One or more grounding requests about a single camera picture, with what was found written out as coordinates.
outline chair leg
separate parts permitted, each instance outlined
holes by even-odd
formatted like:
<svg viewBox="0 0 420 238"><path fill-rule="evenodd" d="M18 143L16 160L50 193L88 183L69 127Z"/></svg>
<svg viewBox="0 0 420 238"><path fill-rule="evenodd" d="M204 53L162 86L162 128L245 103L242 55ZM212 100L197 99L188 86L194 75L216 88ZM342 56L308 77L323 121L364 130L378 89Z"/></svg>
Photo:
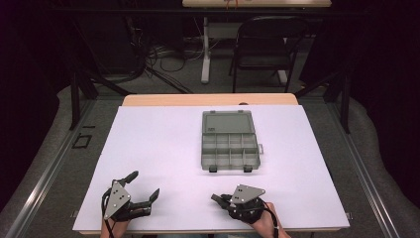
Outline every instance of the chair leg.
<svg viewBox="0 0 420 238"><path fill-rule="evenodd" d="M235 58L235 57L233 57L233 58L232 58L232 60L231 60L231 66L229 67L229 76L231 76L231 75L232 75L232 68L233 68L233 66L234 66L234 58Z"/></svg>
<svg viewBox="0 0 420 238"><path fill-rule="evenodd" d="M290 80L291 80L291 75L293 73L294 63L296 61L296 55L297 55L297 48L296 48L296 51L294 51L294 53L293 53L293 58L291 60L291 66L290 66L290 69L289 69L289 74L287 76L286 86L284 87L284 93L286 93L288 91L288 87L290 85Z"/></svg>
<svg viewBox="0 0 420 238"><path fill-rule="evenodd" d="M233 78L233 85L232 85L232 92L236 92L236 76L237 76L237 67L236 64L233 62L233 68L234 68L234 78Z"/></svg>

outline gray carpet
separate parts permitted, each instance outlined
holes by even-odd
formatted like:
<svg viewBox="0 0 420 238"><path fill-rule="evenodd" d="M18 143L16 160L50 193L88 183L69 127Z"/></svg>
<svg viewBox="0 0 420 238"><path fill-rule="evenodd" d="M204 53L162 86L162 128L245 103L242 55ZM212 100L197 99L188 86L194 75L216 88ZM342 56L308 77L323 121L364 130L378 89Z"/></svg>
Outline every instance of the gray carpet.
<svg viewBox="0 0 420 238"><path fill-rule="evenodd" d="M223 47L213 51L211 79L208 84L200 82L201 60L189 60L181 70L167 74L178 79L195 93L230 92L232 79L227 75L230 56L231 51L227 51ZM292 78L291 92L297 91L301 87L301 82L296 78L298 78L298 72L302 68L305 58L304 51L299 55L296 73ZM170 67L174 69L180 67L182 62L178 59L164 59L162 65L166 69ZM155 69L161 70L159 64L155 65ZM277 79L270 76L270 73L242 73L239 74L239 77L241 81L238 84L238 92L282 92L282 88L278 88ZM178 93L156 77L149 77L145 73L136 80L120 85L137 93ZM26 237L81 236L71 230L75 218L70 216L81 205L117 108L122 102L122 98L108 88L98 85L98 90L101 96L94 102L93 108L86 113L82 127L76 132L82 136L91 136L89 146L86 149L70 149L64 155L59 173L54 178L34 219L27 227ZM336 118L331 113L331 105L320 100L319 96L323 91L324 88L319 88L299 100L299 103L305 108L345 210L351 212L354 219L351 220L349 229L333 233L321 232L317 233L315 237L385 237L355 172L346 142L340 134L341 128L334 123ZM71 119L68 88L59 94L59 98L60 108L43 146L23 182L0 214L2 220L0 237L6 236L38 180L49 163L56 157L67 136L67 128ZM377 149L374 127L366 116L365 110L355 101L351 103L350 128L352 138L388 208L400 237L420 237L419 209L407 201L383 168ZM293 232L291 235L292 237L309 237L310 234Z"/></svg>

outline table in background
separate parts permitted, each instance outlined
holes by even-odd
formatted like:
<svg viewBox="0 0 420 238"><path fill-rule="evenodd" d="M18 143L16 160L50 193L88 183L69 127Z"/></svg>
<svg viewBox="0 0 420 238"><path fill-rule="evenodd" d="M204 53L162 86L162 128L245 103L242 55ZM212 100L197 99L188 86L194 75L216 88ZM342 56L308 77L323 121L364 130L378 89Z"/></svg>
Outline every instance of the table in background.
<svg viewBox="0 0 420 238"><path fill-rule="evenodd" d="M330 0L183 0L182 5L190 8L326 8L330 7ZM201 73L201 82L208 83L210 77L210 51L209 38L236 39L240 24L220 23L209 25L208 18L204 17L204 60ZM285 81L284 71L279 72L281 81Z"/></svg>

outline dark curtain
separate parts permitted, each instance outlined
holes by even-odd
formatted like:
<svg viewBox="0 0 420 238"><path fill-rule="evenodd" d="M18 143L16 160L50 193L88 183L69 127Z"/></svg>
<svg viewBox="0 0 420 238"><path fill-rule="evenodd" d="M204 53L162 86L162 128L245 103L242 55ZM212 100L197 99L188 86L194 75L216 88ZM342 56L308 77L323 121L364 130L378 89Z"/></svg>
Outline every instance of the dark curtain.
<svg viewBox="0 0 420 238"><path fill-rule="evenodd" d="M402 192L420 207L420 5L416 1L335 0L340 10L379 12L371 43L352 74L351 95L366 109L383 163ZM363 21L326 21L301 74L310 84L346 60Z"/></svg>
<svg viewBox="0 0 420 238"><path fill-rule="evenodd" d="M68 86L44 17L25 1L0 3L0 160L3 209L37 154Z"/></svg>

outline white table leg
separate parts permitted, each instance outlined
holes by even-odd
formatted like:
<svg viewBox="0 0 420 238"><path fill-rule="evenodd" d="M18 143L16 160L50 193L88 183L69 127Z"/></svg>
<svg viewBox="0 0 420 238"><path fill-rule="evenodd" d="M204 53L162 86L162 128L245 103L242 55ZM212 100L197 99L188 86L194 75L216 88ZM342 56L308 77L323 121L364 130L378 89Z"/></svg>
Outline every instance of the white table leg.
<svg viewBox="0 0 420 238"><path fill-rule="evenodd" d="M207 17L204 17L204 60L203 70L201 72L201 83L209 82L210 75L210 51L209 51L209 24Z"/></svg>
<svg viewBox="0 0 420 238"><path fill-rule="evenodd" d="M287 82L286 71L278 70L277 73L278 73L278 78L280 78L280 82L285 84Z"/></svg>

